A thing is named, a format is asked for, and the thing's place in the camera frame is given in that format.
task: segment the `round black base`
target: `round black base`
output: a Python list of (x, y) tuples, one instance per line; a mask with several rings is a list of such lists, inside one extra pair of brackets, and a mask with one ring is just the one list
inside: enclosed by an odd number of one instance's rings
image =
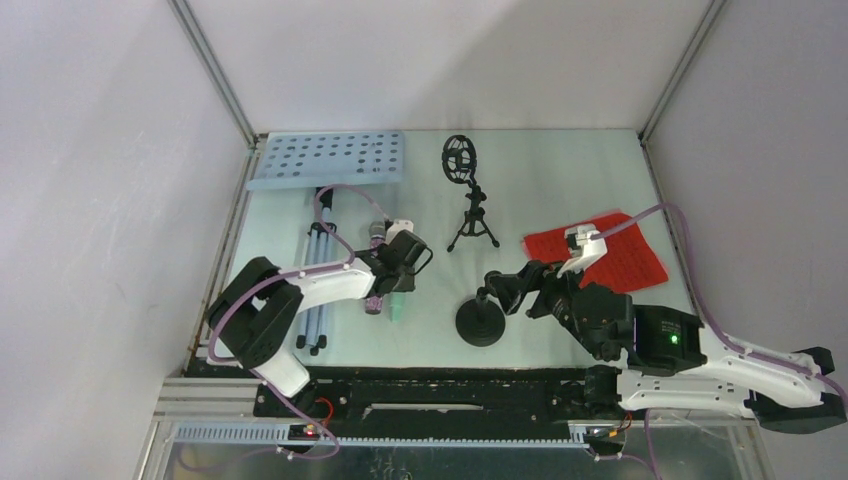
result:
[(478, 303), (477, 299), (462, 304), (456, 312), (456, 331), (463, 340), (475, 347), (488, 347), (500, 340), (506, 330), (506, 319), (493, 302)]

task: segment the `tripod leg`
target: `tripod leg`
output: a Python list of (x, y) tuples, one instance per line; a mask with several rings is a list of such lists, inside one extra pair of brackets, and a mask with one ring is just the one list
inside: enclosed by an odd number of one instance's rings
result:
[(494, 235), (492, 235), (492, 231), (491, 231), (491, 230), (489, 230), (489, 226), (488, 226), (488, 225), (486, 225), (486, 221), (485, 221), (485, 220), (483, 220), (483, 219), (481, 218), (481, 219), (480, 219), (480, 223), (482, 223), (482, 224), (483, 224), (483, 228), (485, 228), (485, 229), (486, 229), (486, 233), (488, 233), (488, 234), (489, 234), (489, 238), (491, 238), (491, 239), (492, 239), (492, 245), (494, 245), (494, 246), (495, 246), (495, 248), (500, 248), (500, 246), (501, 246), (501, 242), (499, 242), (499, 241), (495, 238), (495, 236), (494, 236)]
[(464, 229), (466, 225), (468, 225), (468, 220), (466, 220), (465, 223), (463, 223), (462, 226), (459, 227), (459, 230), (456, 231), (456, 236), (453, 237), (453, 241), (450, 245), (448, 245), (448, 253), (453, 251), (453, 247), (454, 245), (456, 245), (456, 241), (459, 240), (459, 236), (462, 235), (462, 229)]

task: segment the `red paper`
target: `red paper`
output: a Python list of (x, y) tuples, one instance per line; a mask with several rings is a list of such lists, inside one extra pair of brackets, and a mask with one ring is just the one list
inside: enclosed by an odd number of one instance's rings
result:
[[(627, 214), (616, 212), (574, 225), (593, 223), (598, 231), (603, 232), (630, 218)], [(571, 258), (565, 243), (565, 230), (574, 225), (527, 235), (524, 237), (527, 255), (545, 263), (562, 262)], [(604, 240), (607, 242), (607, 254), (586, 269), (581, 286), (595, 282), (616, 293), (628, 293), (668, 281), (668, 272), (648, 246), (639, 225), (628, 227)]]

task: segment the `silver metal frame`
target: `silver metal frame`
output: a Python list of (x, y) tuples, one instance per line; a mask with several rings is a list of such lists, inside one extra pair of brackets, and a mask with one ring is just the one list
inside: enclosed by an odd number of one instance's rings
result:
[[(238, 179), (239, 183), (234, 195), (229, 218), (227, 219), (227, 224), (222, 233), (221, 242), (216, 253), (213, 271), (211, 272), (205, 290), (206, 296), (197, 319), (196, 329), (194, 330), (196, 335), (192, 339), (186, 359), (186, 363), (188, 363), (193, 355), (199, 353), (198, 349), (205, 348), (205, 341), (208, 338), (209, 330), (202, 323), (203, 311), (222, 291), (226, 279), (229, 276), (235, 246), (238, 243), (249, 201), (245, 184), (249, 178), (252, 178), (258, 160), (261, 157), (264, 148), (264, 138), (258, 136), (253, 130), (208, 39), (203, 33), (189, 1), (168, 1), (174, 10), (175, 16), (183, 26), (189, 42), (197, 52), (204, 69), (209, 74), (210, 81), (219, 93), (233, 121), (241, 132), (245, 143), (249, 147), (247, 158), (244, 160), (244, 168)], [(644, 127), (639, 133), (645, 161), (660, 199), (663, 198), (662, 188), (654, 175), (648, 150), (648, 141), (662, 119), (669, 102), (675, 96), (682, 79), (693, 64), (697, 54), (701, 51), (705, 39), (714, 28), (719, 14), (726, 4), (727, 0), (712, 0), (710, 2), (668, 82), (663, 88), (662, 94), (657, 99)], [(677, 240), (679, 235), (677, 235), (673, 222), (668, 222), (668, 219), (666, 221), (672, 232), (675, 246), (678, 247), (678, 255), (680, 255)], [(134, 478), (158, 480), (163, 477), (171, 453), (173, 439), (176, 435), (176, 429), (181, 422), (233, 422), (234, 424), (244, 424), (245, 422), (285, 423), (279, 419), (261, 419), (252, 416), (257, 384), (258, 380), (252, 379), (165, 379), (150, 428), (145, 438), (144, 448), (136, 466), (136, 475)], [(652, 422), (652, 426), (655, 424), (657, 427), (662, 428), (688, 422), (690, 421), (663, 419)], [(641, 422), (634, 423), (637, 426), (641, 425)], [(734, 446), (734, 455), (740, 471), (743, 472), (744, 480), (770, 480), (774, 478), (774, 473), (769, 466), (756, 422), (729, 419), (728, 417), (718, 419), (702, 417), (698, 418), (697, 423), (703, 426), (727, 427), (728, 435)], [(599, 424), (605, 424), (605, 422), (588, 421), (575, 423), (574, 425), (591, 426)]]

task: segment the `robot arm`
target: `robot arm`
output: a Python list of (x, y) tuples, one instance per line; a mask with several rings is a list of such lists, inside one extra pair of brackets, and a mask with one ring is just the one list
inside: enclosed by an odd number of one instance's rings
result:
[[(721, 410), (759, 419), (764, 428), (811, 433), (846, 421), (842, 399), (827, 393), (816, 374), (833, 371), (830, 352), (767, 350), (731, 339), (737, 353), (695, 315), (661, 306), (634, 305), (630, 295), (591, 283), (583, 270), (606, 253), (592, 225), (566, 231), (572, 258), (563, 264), (530, 261), (517, 274), (486, 275), (486, 289), (504, 313), (516, 313), (527, 293), (538, 291), (530, 318), (551, 315), (601, 362), (620, 362), (616, 390), (625, 410)], [(809, 370), (805, 375), (763, 360), (765, 354)]]
[(405, 228), (390, 228), (389, 241), (376, 252), (357, 252), (349, 265), (314, 266), (310, 268), (314, 273), (282, 272), (267, 258), (254, 258), (207, 310), (206, 321), (215, 328), (248, 290), (276, 275), (292, 273), (291, 278), (256, 293), (254, 298), (264, 301), (263, 306), (257, 308), (252, 302), (241, 305), (219, 336), (242, 368), (255, 371), (291, 397), (309, 382), (306, 368), (282, 347), (298, 313), (340, 300), (414, 290), (414, 277), (427, 263), (417, 271), (415, 264), (424, 251), (430, 251), (432, 258), (432, 251), (411, 232), (411, 222), (400, 225)]

